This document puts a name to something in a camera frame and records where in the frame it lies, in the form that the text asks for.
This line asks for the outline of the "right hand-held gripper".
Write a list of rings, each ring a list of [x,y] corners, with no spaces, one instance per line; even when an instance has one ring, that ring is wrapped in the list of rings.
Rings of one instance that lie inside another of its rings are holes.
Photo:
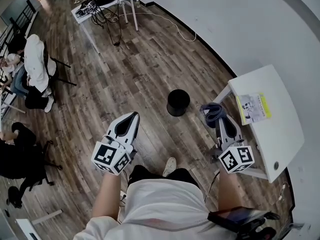
[[[231,116],[226,115],[224,121],[219,118],[215,126],[220,145],[225,142],[225,133],[229,139],[236,141],[224,150],[213,148],[213,157],[220,161],[228,174],[240,173],[255,163],[251,146],[242,139],[241,129]]]

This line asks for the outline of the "dark blue cloth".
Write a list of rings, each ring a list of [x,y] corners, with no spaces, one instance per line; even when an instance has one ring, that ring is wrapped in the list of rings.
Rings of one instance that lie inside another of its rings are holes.
[[[219,103],[215,102],[201,105],[200,111],[207,111],[207,113],[204,114],[205,122],[207,126],[212,129],[216,127],[219,119],[224,119],[227,117],[226,110]]]

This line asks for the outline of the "black round bin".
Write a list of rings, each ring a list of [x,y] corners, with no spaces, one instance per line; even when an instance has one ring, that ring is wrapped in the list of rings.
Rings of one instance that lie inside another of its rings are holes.
[[[166,109],[173,117],[182,116],[190,104],[190,96],[182,89],[171,91],[167,97]]]

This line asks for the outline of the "person's left forearm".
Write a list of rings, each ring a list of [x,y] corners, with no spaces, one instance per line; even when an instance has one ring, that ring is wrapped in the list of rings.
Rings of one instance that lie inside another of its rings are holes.
[[[92,208],[92,218],[111,217],[118,219],[120,210],[121,177],[105,173]]]

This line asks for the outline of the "person's right forearm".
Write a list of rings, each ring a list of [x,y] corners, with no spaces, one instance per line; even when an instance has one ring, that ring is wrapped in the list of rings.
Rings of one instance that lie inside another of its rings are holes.
[[[228,174],[221,167],[218,181],[218,210],[229,210],[243,205],[240,183],[235,173]]]

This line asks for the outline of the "booklet with yellow strip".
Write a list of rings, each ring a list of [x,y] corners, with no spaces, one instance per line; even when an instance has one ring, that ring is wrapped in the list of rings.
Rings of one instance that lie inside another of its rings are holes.
[[[272,117],[266,97],[262,92],[239,95],[235,98],[243,126]]]

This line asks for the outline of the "person's black shorts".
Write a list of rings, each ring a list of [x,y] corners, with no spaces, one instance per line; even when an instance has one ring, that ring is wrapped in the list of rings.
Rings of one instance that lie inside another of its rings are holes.
[[[151,173],[142,165],[136,165],[128,178],[128,186],[135,182],[141,180],[155,180],[155,179],[165,179],[165,180],[174,180],[185,183],[190,183],[195,185],[199,189],[198,183],[191,176],[189,171],[185,168],[177,168],[173,172],[169,173],[168,176],[161,176],[159,174]]]

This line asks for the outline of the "white desk with grommet hole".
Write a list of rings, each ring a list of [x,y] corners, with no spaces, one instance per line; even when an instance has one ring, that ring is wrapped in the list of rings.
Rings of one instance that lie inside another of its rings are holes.
[[[264,94],[271,112],[271,118],[250,125],[264,170],[249,167],[242,173],[272,183],[299,152],[305,138],[292,99],[273,65],[229,80],[214,102],[221,103],[230,94],[253,93]]]

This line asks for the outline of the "person's right white shoe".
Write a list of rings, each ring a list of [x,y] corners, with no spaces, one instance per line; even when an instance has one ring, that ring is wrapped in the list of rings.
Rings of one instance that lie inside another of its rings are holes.
[[[174,157],[170,157],[166,162],[162,176],[167,177],[171,173],[173,173],[176,169],[177,169],[177,160]]]

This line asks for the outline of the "black device at waist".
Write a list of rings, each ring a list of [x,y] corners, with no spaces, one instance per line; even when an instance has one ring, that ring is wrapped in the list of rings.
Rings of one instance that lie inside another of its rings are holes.
[[[271,211],[264,214],[262,217],[255,218],[243,224],[237,233],[235,240],[272,240],[277,234],[276,230],[272,227],[265,227],[260,231],[257,229],[262,226],[266,220],[279,220],[280,216]]]

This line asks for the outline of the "small white table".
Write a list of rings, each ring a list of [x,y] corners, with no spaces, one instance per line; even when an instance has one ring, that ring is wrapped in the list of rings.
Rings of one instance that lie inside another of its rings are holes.
[[[24,110],[12,105],[16,97],[17,95],[11,92],[9,89],[5,89],[3,91],[0,90],[0,125],[2,124],[5,114],[9,108],[16,110],[20,113],[26,114]]]

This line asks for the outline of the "white desk with equipment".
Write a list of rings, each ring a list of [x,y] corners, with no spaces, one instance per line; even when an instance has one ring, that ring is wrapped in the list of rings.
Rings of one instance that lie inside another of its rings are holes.
[[[127,13],[125,9],[125,4],[129,4],[131,6],[135,30],[138,31],[138,22],[136,18],[135,5],[134,0],[115,0],[111,3],[105,4],[101,6],[101,9],[98,9],[95,13],[85,15],[84,17],[77,18],[76,10],[80,8],[81,5],[74,8],[71,13],[75,18],[76,22],[81,26],[82,30],[86,34],[89,39],[91,45],[94,47],[95,51],[99,54],[100,51],[95,43],[95,40],[91,37],[88,30],[86,29],[84,22],[88,19],[91,19],[92,23],[100,26],[102,28],[106,27],[107,31],[110,31],[110,24],[118,24],[118,28],[121,30],[120,16],[124,16],[124,20],[128,23]],[[122,8],[123,14],[119,14],[119,8]]]

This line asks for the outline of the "pile of black equipment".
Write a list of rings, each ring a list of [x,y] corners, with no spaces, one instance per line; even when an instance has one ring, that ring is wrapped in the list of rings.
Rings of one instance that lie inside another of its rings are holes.
[[[107,5],[115,0],[85,0],[81,3],[80,8],[75,11],[77,18],[95,13],[101,6]]]

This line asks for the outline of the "white table with thin legs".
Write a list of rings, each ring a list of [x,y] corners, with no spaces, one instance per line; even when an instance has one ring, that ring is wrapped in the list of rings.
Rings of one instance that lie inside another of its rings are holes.
[[[62,213],[63,213],[63,210],[59,209],[55,212],[52,212],[50,214],[47,214],[43,217],[37,218],[32,221],[30,221],[27,218],[23,218],[23,219],[16,219],[15,222],[17,223],[19,228],[22,230],[27,240],[42,240],[39,234],[37,233],[37,231],[35,230],[34,226],[44,223],[47,220],[52,219]]]

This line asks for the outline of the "black metal railing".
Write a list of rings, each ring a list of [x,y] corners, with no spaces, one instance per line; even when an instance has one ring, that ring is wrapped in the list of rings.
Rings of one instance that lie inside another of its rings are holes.
[[[10,25],[0,35],[0,56],[8,54],[9,43],[17,34],[29,35],[33,22],[37,16],[37,11],[30,0],[26,0],[27,6],[22,10],[16,20],[12,17]]]

